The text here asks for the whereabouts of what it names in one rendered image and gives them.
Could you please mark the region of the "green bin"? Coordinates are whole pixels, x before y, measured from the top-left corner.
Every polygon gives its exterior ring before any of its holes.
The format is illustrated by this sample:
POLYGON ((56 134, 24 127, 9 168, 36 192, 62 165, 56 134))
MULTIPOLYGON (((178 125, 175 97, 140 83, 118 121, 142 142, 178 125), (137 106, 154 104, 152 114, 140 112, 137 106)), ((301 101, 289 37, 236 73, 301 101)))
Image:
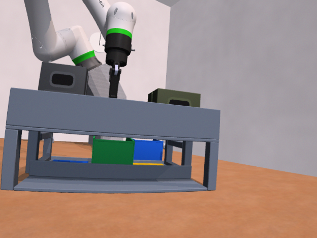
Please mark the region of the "green bin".
POLYGON ((93 136, 91 163, 133 164, 135 141, 95 139, 93 136))

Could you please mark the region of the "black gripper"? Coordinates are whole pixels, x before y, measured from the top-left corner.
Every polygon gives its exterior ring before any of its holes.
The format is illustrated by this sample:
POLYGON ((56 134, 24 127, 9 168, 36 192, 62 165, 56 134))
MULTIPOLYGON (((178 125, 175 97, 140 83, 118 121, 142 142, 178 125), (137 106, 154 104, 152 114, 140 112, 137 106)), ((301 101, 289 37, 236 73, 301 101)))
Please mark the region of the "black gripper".
POLYGON ((117 98, 118 84, 121 75, 121 69, 119 68, 125 67, 127 65, 127 59, 128 56, 121 51, 109 51, 106 53, 106 64, 112 66, 109 71, 109 98, 117 98))

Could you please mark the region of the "blue bin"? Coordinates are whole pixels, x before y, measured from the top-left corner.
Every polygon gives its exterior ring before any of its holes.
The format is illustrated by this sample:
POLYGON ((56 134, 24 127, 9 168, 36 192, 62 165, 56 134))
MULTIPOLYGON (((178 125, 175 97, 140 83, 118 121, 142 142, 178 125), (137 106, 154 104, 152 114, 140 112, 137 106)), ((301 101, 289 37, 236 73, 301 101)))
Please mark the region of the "blue bin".
POLYGON ((134 160, 160 160, 163 156, 163 141, 135 140, 134 160))

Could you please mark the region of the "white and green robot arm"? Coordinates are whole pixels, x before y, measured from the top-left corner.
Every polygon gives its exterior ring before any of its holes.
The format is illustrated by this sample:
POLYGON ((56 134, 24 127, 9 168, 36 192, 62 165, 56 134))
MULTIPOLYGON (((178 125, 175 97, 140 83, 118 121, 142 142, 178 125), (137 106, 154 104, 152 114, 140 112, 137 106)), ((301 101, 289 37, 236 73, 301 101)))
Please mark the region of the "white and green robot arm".
MULTIPOLYGON (((107 0, 82 1, 106 40, 103 44, 106 53, 121 51, 129 56, 135 51, 131 43, 137 17, 131 5, 117 2, 110 6, 107 0)), ((24 0, 24 3, 37 59, 49 63, 68 55, 76 66, 87 67, 88 71, 102 65, 81 26, 55 32, 48 0, 24 0)))

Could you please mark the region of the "grey metal shelf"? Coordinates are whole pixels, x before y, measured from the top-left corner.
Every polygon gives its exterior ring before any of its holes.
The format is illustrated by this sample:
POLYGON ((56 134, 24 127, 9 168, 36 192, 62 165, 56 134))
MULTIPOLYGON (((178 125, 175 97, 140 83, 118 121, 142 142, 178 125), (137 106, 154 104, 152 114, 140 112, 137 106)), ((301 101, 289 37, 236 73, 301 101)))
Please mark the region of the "grey metal shelf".
POLYGON ((59 193, 169 193, 216 190, 220 110, 11 87, 1 190, 59 193), (18 184, 22 130, 25 173, 18 184), (49 133, 50 132, 50 133, 49 133), (166 140, 164 161, 91 163, 51 156, 53 133, 166 140), (39 157, 40 140, 44 140, 39 157), (175 141, 174 141, 175 140, 175 141), (193 141, 206 142, 203 185, 191 179, 193 141), (181 165, 172 162, 182 148, 181 165), (43 160, 43 161, 41 161, 43 160))

